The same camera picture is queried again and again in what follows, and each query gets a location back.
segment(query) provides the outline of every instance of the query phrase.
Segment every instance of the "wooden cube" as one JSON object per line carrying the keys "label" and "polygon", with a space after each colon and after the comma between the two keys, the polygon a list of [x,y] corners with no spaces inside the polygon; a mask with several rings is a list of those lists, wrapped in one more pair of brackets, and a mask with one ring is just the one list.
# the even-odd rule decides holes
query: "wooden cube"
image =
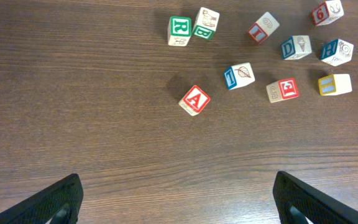
{"label": "wooden cube", "polygon": [[289,100],[299,96],[298,87],[294,78],[279,80],[266,86],[271,103]]}
{"label": "wooden cube", "polygon": [[352,91],[352,82],[349,74],[328,75],[318,80],[321,96],[336,96]]}
{"label": "wooden cube", "polygon": [[191,19],[172,16],[168,23],[168,45],[184,47],[191,37]]}
{"label": "wooden cube", "polygon": [[262,43],[267,37],[273,34],[273,32],[280,26],[276,19],[266,12],[261,18],[259,18],[254,25],[248,30],[248,34],[258,43]]}
{"label": "wooden cube", "polygon": [[255,81],[254,73],[250,63],[233,65],[223,73],[227,89],[233,90],[249,85]]}
{"label": "wooden cube", "polygon": [[179,101],[179,105],[192,116],[198,115],[208,104],[211,98],[198,86],[193,86]]}
{"label": "wooden cube", "polygon": [[193,34],[207,40],[211,40],[218,26],[219,13],[201,7],[198,11],[193,28]]}
{"label": "wooden cube", "polygon": [[284,60],[298,60],[311,54],[311,44],[308,35],[294,35],[281,44]]}
{"label": "wooden cube", "polygon": [[332,66],[342,65],[352,60],[353,48],[353,44],[336,39],[323,47],[320,60]]}
{"label": "wooden cube", "polygon": [[316,26],[328,25],[344,14],[341,0],[325,1],[311,12]]}

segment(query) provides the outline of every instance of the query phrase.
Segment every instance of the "blue block face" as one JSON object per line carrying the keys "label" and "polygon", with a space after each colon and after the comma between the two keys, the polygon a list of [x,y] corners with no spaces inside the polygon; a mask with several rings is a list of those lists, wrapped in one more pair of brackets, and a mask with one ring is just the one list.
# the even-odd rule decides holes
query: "blue block face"
{"label": "blue block face", "polygon": [[320,60],[324,59],[324,58],[328,58],[332,55],[334,55],[336,53],[336,49],[338,46],[338,40],[334,40],[331,43],[326,44],[323,47],[323,51],[321,52],[321,58]]}
{"label": "blue block face", "polygon": [[237,85],[236,78],[234,76],[234,71],[231,67],[226,69],[226,71],[224,71],[223,76],[224,76],[224,80],[226,81],[227,89],[231,90]]}
{"label": "blue block face", "polygon": [[295,54],[295,45],[293,44],[293,37],[281,44],[281,51],[283,59],[291,57]]}

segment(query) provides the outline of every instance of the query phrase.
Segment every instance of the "toy block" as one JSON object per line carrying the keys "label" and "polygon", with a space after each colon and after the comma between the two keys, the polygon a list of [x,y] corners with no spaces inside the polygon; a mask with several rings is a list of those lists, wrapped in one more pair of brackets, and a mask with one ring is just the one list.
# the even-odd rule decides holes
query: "toy block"
{"label": "toy block", "polygon": [[184,47],[191,37],[191,19],[172,16],[168,24],[168,45]]}
{"label": "toy block", "polygon": [[249,85],[255,81],[250,63],[233,65],[226,69],[223,75],[227,89],[229,90]]}
{"label": "toy block", "polygon": [[353,48],[353,44],[336,39],[323,47],[320,60],[332,66],[342,65],[352,60]]}
{"label": "toy block", "polygon": [[287,78],[266,86],[268,98],[271,103],[289,100],[299,96],[298,87],[294,78]]}
{"label": "toy block", "polygon": [[318,80],[321,96],[336,96],[352,91],[352,82],[349,74],[328,75]]}
{"label": "toy block", "polygon": [[311,54],[311,44],[308,35],[294,35],[281,44],[284,60],[298,60]]}
{"label": "toy block", "polygon": [[219,13],[201,7],[198,11],[193,28],[193,34],[207,40],[211,40],[218,26]]}
{"label": "toy block", "polygon": [[259,18],[254,25],[248,30],[248,34],[258,43],[262,43],[267,37],[273,34],[273,32],[280,26],[276,19],[266,12],[261,18]]}
{"label": "toy block", "polygon": [[179,101],[179,105],[192,116],[198,115],[211,98],[198,86],[191,87],[189,92]]}
{"label": "toy block", "polygon": [[341,0],[325,1],[311,12],[316,26],[328,25],[344,14]]}

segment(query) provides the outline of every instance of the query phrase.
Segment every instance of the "wooden surface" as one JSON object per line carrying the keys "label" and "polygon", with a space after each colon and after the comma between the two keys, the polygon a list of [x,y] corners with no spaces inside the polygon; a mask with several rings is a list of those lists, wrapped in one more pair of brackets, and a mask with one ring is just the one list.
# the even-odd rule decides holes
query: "wooden surface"
{"label": "wooden surface", "polygon": [[[0,212],[71,173],[79,223],[279,223],[285,170],[358,210],[358,1],[315,27],[310,0],[0,0]],[[220,12],[213,40],[167,45],[168,18]],[[266,11],[281,26],[258,46],[246,30]],[[314,53],[280,44],[310,35]],[[355,45],[332,67],[324,43]],[[250,62],[255,83],[226,90]],[[349,73],[353,92],[319,96],[317,79]],[[265,86],[295,77],[300,97],[270,104]],[[191,117],[192,85],[212,98]]]}

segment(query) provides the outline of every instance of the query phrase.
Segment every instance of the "red letter a block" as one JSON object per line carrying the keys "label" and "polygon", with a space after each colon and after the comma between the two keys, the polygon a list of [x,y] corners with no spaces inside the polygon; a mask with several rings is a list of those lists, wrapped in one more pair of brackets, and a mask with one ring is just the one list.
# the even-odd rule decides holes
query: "red letter a block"
{"label": "red letter a block", "polygon": [[179,101],[179,105],[192,116],[198,115],[208,104],[211,98],[198,86],[193,86]]}

